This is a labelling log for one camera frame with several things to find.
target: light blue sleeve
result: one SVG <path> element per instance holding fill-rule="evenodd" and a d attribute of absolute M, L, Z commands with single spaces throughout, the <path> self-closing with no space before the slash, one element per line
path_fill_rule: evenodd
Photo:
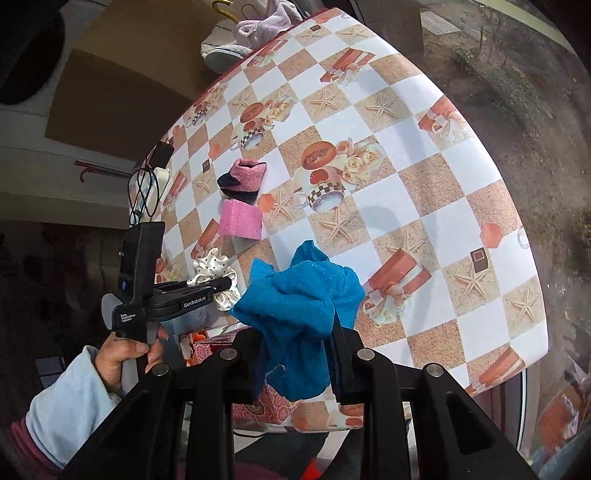
<path fill-rule="evenodd" d="M 120 402 L 95 370 L 98 350 L 85 346 L 60 378 L 31 402 L 25 421 L 39 449 L 63 469 Z"/>

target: pink and black sock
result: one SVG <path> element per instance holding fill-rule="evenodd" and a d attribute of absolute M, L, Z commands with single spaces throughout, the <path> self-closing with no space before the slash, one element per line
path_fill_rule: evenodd
<path fill-rule="evenodd" d="M 228 173 L 218 178 L 222 192 L 232 199 L 252 203 L 256 201 L 267 164 L 250 158 L 239 158 Z"/>

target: metal screw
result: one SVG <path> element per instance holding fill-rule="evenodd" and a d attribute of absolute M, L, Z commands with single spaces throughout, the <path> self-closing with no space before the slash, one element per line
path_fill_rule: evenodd
<path fill-rule="evenodd" d="M 220 352 L 220 356 L 224 360 L 234 360 L 237 355 L 238 355 L 238 352 L 233 348 L 225 348 L 224 350 L 222 350 Z"/>
<path fill-rule="evenodd" d="M 357 352 L 357 356 L 361 360 L 373 360 L 373 358 L 375 357 L 375 353 L 373 350 L 370 350 L 369 348 L 362 348 L 359 352 Z"/>
<path fill-rule="evenodd" d="M 168 364 L 161 363 L 161 364 L 154 365 L 152 367 L 151 372 L 156 377 L 162 377 L 162 375 L 166 375 L 169 370 L 170 370 L 170 367 L 168 366 Z"/>
<path fill-rule="evenodd" d="M 427 365 L 427 373 L 432 377 L 440 377 L 443 375 L 443 367 L 439 364 Z"/>

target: table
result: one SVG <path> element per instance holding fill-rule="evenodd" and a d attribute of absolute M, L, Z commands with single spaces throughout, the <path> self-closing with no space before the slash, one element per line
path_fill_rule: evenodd
<path fill-rule="evenodd" d="M 460 112 L 410 61 L 338 9 L 272 40 L 221 77 L 170 129 L 173 181 L 160 280 L 184 279 L 212 246 L 248 286 L 251 262 L 279 270 L 313 239 L 366 291 L 355 329 L 394 362 L 438 362 L 471 394 L 548 349 L 544 303 L 517 210 Z M 216 178 L 267 162 L 263 240 L 217 235 Z M 231 322 L 221 317 L 218 325 Z M 242 428 L 362 424 L 330 387 L 298 403 L 266 389 L 235 409 Z"/>

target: blue towel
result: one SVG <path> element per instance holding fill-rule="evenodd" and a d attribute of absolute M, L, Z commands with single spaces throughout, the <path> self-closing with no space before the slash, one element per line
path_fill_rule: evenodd
<path fill-rule="evenodd" d="M 330 384 L 322 340 L 330 336 L 335 309 L 341 325 L 353 328 L 365 296 L 357 275 L 307 240 L 283 272 L 254 259 L 250 282 L 231 313 L 263 334 L 267 383 L 290 401 L 320 395 Z"/>

